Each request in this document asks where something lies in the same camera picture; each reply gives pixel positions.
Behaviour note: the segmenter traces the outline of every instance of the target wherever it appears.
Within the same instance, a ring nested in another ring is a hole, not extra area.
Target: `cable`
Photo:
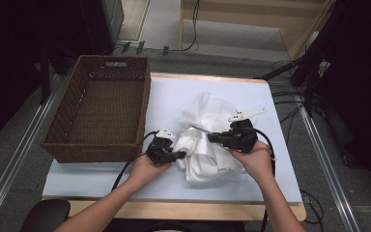
[[[197,17],[198,17],[198,11],[200,9],[200,0],[197,0],[197,2],[195,3],[195,6],[194,6],[194,10],[192,12],[192,25],[194,27],[194,39],[192,40],[192,43],[185,49],[176,49],[176,50],[166,50],[166,51],[171,51],[171,52],[184,52],[184,51],[188,51],[190,50],[194,44],[195,44],[195,41],[197,41],[197,28],[196,28],[196,25],[197,25]],[[164,49],[155,49],[155,48],[143,48],[145,50],[159,50],[159,51],[162,51]]]
[[[279,101],[275,102],[274,104],[282,104],[282,103],[304,103],[305,101]]]
[[[157,134],[158,131],[152,131],[152,132],[149,132],[148,134],[146,134],[143,139],[137,144],[136,148],[134,149],[133,153],[131,154],[131,157],[133,157],[132,159],[130,159],[129,161],[126,162],[125,166],[123,167],[122,171],[120,172],[120,174],[117,176],[116,178],[116,181],[114,182],[113,184],[113,187],[111,190],[114,190],[118,185],[119,185],[119,182],[120,180],[122,179],[123,177],[123,174],[125,173],[126,169],[128,168],[128,166],[134,162],[137,158],[143,156],[144,154],[141,154],[137,157],[135,157],[134,155],[137,153],[137,150],[140,148],[140,146],[143,144],[144,140],[146,140],[146,138],[148,138],[150,135],[152,134]]]
[[[300,109],[302,107],[303,107],[303,104],[301,103],[299,106],[297,106],[297,108],[294,110],[294,114],[291,116],[291,121],[290,121],[289,126],[288,126],[287,139],[286,139],[287,146],[288,146],[288,143],[289,143],[289,136],[290,136],[290,133],[291,133],[292,122],[294,121],[295,115],[297,115],[297,113],[300,112]]]
[[[275,177],[275,153],[273,152],[273,147],[272,147],[271,141],[267,137],[267,135],[264,134],[262,131],[257,130],[257,129],[254,129],[254,131],[257,132],[257,133],[259,133],[259,134],[261,134],[261,135],[263,135],[263,137],[267,140],[268,145],[270,146],[270,150],[271,150],[270,156],[271,156],[272,176]],[[267,222],[268,222],[268,213],[267,213],[267,209],[265,209],[264,217],[263,217],[262,224],[261,224],[261,232],[264,232],[265,231],[265,229],[267,227]]]
[[[272,94],[273,97],[290,96],[290,95],[303,95],[303,93],[299,93],[299,92],[277,92],[277,93]]]
[[[301,107],[303,107],[302,103],[300,103],[300,105],[298,105],[294,110],[289,112],[285,118],[283,118],[281,121],[279,121],[279,124],[282,124],[283,122],[285,122],[285,120],[291,118],[296,113],[295,111],[298,110]]]
[[[324,108],[321,106],[320,100],[317,100],[316,102],[313,102],[312,106],[313,106],[312,107],[313,112],[317,113],[319,116],[321,116],[324,119],[326,118]]]
[[[279,60],[279,61],[275,61],[275,62],[273,62],[273,64],[271,65],[271,70],[274,71],[273,67],[274,67],[276,64],[281,63],[281,62],[284,62],[284,61],[285,61],[285,62],[288,62],[288,63],[291,63],[291,64],[293,64],[294,66],[297,66],[297,65],[294,64],[292,61],[289,61],[289,60]],[[281,74],[279,74],[279,76],[284,77],[284,78],[291,78],[291,76],[286,76],[286,75],[281,75]]]
[[[194,44],[196,44],[196,41],[197,41],[197,17],[198,17],[198,11],[200,9],[200,0],[197,0],[196,3],[195,3],[195,6],[194,6],[194,10],[193,10],[193,13],[192,13],[192,25],[193,25],[193,30],[194,30],[194,39],[192,40],[192,43],[185,49],[159,49],[159,48],[146,48],[144,47],[143,50],[154,50],[154,51],[167,51],[167,52],[185,52],[185,51],[188,51],[190,50]]]
[[[118,46],[124,46],[125,44],[124,43],[115,43],[114,44],[114,47],[116,48],[116,47],[118,47]]]
[[[324,218],[324,209],[322,208],[321,202],[319,202],[318,199],[314,195],[312,195],[311,193],[309,193],[307,191],[304,191],[304,190],[300,189],[300,192],[303,193],[303,194],[306,194],[310,198],[314,199],[316,201],[316,203],[318,204],[319,208],[321,209],[321,214],[319,214],[318,211],[315,209],[314,205],[312,204],[312,201],[309,199],[309,202],[307,202],[307,204],[311,208],[312,212],[315,214],[315,217],[317,218],[317,221],[310,221],[310,220],[306,219],[305,222],[307,222],[309,224],[319,224],[320,228],[321,228],[321,231],[324,231],[324,225],[322,224],[322,219]]]

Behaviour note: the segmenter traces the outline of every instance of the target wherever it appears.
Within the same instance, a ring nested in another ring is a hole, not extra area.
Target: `human arm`
[[[134,161],[128,179],[85,210],[66,220],[55,231],[103,231],[123,205],[171,164],[156,166],[148,156]]]
[[[272,176],[270,148],[257,141],[248,154],[229,150],[258,183],[263,194],[272,231],[304,231]]]

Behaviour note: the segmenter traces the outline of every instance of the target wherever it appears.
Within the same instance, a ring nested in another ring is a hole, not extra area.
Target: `forearm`
[[[276,180],[269,178],[259,185],[263,193],[272,231],[304,231],[289,207]]]
[[[125,182],[90,207],[69,218],[56,231],[103,231],[123,205],[141,187]]]

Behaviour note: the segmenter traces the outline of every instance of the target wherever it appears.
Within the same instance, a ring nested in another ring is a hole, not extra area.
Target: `brown woven basket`
[[[58,162],[127,161],[144,136],[146,57],[80,56],[42,146]]]

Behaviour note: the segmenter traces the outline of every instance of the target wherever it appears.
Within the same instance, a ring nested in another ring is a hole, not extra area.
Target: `crumpled white towel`
[[[211,132],[228,131],[228,118],[235,110],[236,107],[230,102],[212,98],[211,94],[205,93],[182,111],[182,132],[174,151],[187,150],[185,158],[177,159],[177,164],[185,169],[188,182],[208,182],[220,176],[231,180],[240,179],[242,164],[227,150],[211,143],[204,132],[193,127]]]

